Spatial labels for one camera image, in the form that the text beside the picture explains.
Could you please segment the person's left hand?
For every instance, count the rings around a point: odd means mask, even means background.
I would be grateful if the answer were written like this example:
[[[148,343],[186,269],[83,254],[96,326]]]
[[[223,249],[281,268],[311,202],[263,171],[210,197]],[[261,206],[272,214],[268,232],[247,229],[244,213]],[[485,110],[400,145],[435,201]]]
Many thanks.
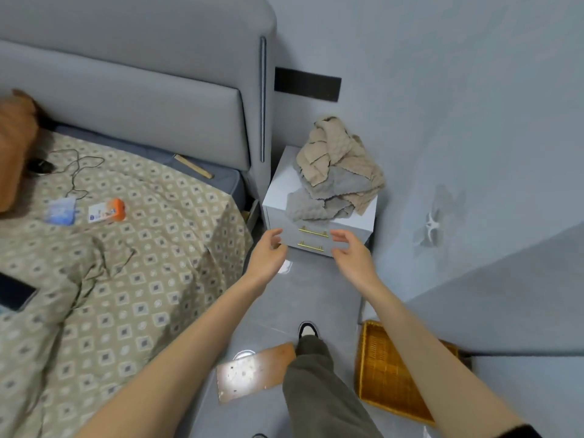
[[[264,233],[253,248],[245,277],[250,279],[257,289],[263,291],[284,265],[287,251],[287,245],[282,242],[277,248],[265,245]]]

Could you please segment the person's right forearm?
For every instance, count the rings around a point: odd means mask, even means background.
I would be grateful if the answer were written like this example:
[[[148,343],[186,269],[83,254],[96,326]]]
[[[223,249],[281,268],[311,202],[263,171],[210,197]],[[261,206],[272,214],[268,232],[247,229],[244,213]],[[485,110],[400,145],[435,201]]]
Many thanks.
[[[444,438],[498,438],[524,425],[379,279],[357,288],[376,311]]]

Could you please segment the white nightstand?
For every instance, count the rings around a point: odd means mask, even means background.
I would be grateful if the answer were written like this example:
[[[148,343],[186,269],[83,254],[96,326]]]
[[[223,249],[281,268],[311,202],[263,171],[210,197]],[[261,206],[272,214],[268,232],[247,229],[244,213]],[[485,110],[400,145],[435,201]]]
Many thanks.
[[[299,147],[285,147],[278,167],[275,170],[272,182],[262,203],[263,215],[266,226],[269,229],[283,228],[281,240],[290,248],[304,250],[314,254],[332,257],[333,248],[346,248],[345,243],[336,243],[332,241],[331,229],[346,229],[356,235],[365,245],[374,233],[374,224],[376,219],[377,201],[375,198],[368,206],[364,215],[353,213],[349,218],[337,218],[325,220],[324,222],[315,221],[292,221],[286,215],[287,195],[301,187],[300,179],[293,168],[293,162],[300,151]],[[315,232],[326,231],[329,238],[305,234],[298,231],[298,228],[306,227]],[[311,246],[323,246],[325,252],[315,252],[308,249],[302,249],[297,243],[303,241]]]

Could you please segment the grey quilted towel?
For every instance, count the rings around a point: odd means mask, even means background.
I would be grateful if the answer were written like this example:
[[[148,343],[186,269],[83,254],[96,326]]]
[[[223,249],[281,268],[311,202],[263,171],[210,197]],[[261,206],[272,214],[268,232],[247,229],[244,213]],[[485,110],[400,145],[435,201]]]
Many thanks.
[[[332,166],[328,177],[313,186],[301,168],[293,166],[301,188],[287,195],[286,215],[294,222],[349,218],[355,211],[363,213],[378,192],[366,176],[342,167]]]

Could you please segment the beige quilted towel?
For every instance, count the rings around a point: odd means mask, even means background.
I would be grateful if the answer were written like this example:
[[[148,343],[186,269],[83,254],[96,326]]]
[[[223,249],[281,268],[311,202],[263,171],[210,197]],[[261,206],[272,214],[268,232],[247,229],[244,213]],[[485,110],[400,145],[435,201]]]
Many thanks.
[[[368,153],[360,137],[351,134],[343,121],[335,116],[324,117],[314,123],[307,143],[296,155],[295,163],[313,186],[328,177],[332,166],[338,166],[366,176],[372,181],[373,187],[378,189],[377,195],[385,187],[383,171]]]

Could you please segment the wooden stick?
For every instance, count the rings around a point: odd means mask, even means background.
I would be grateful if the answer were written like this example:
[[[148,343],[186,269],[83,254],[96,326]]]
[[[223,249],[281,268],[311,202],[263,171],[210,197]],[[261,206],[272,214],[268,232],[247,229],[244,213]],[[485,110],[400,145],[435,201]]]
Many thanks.
[[[182,155],[174,154],[173,159],[178,161],[179,163],[185,165],[186,167],[188,167],[189,169],[193,170],[198,175],[200,175],[206,179],[213,179],[215,177],[212,173],[210,173],[206,169],[202,168],[201,166],[197,165],[193,161],[190,161],[189,159],[187,159],[186,157],[184,157]]]

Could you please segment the brown wooden board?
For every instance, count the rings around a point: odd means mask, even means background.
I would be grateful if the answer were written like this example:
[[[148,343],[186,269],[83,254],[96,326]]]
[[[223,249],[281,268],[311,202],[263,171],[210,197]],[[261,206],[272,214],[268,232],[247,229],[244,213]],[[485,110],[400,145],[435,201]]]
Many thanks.
[[[281,385],[289,364],[295,358],[294,344],[288,342],[218,365],[219,403],[226,404]]]

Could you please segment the beige patterned bedspread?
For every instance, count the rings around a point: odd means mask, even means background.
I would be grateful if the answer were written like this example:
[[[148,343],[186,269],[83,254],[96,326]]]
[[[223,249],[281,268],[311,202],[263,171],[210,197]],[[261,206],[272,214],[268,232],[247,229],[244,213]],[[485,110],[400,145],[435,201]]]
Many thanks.
[[[0,272],[37,288],[0,314],[0,438],[71,438],[241,276],[251,235],[231,195],[136,154],[41,130],[0,216]],[[75,197],[72,226],[44,222]],[[89,223],[120,198],[121,222]]]

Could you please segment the olive trouser leg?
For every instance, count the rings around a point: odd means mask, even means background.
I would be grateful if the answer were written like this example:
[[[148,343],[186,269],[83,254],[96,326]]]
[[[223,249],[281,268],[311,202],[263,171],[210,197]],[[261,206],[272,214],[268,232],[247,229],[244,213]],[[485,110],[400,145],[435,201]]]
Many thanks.
[[[302,336],[296,355],[282,384],[294,438],[383,438],[323,340]]]

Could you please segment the orange and white packet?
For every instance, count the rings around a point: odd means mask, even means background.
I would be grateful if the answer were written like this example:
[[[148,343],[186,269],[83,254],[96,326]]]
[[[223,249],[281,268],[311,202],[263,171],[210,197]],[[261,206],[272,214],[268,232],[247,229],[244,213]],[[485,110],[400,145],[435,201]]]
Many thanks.
[[[93,204],[88,208],[87,221],[96,222],[121,222],[126,219],[126,205],[120,198]]]

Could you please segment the small black device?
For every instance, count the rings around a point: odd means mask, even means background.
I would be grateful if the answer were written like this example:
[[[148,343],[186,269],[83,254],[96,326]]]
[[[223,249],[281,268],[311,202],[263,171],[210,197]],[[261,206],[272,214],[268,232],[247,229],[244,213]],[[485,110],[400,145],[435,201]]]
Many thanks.
[[[54,173],[56,166],[45,159],[30,158],[26,161],[26,171],[31,175],[44,176]]]

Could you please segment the dark blue flat item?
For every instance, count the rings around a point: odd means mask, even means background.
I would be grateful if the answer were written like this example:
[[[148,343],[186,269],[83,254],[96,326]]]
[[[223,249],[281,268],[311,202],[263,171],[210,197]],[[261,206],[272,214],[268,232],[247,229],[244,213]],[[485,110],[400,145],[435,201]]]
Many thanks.
[[[0,272],[0,308],[12,312],[22,311],[37,294],[37,288]]]

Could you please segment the black sleeve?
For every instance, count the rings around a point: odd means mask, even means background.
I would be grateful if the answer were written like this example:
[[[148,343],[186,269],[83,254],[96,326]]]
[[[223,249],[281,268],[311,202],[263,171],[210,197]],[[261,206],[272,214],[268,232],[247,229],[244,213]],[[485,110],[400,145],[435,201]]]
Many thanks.
[[[534,427],[528,424],[515,426],[495,438],[543,438]]]

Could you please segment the white wall hook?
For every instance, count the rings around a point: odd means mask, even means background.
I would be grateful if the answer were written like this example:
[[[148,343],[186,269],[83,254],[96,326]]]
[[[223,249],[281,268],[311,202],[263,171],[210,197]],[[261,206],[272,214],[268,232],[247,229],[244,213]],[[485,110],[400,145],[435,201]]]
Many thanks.
[[[442,244],[442,212],[430,211],[426,215],[425,225],[422,228],[420,246],[438,248]]]

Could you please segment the black wall panel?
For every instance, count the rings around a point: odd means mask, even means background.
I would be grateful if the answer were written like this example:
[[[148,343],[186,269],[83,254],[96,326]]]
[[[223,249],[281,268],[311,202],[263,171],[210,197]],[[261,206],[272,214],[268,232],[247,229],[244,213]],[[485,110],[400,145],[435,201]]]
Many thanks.
[[[274,91],[337,103],[342,79],[339,77],[276,67]]]

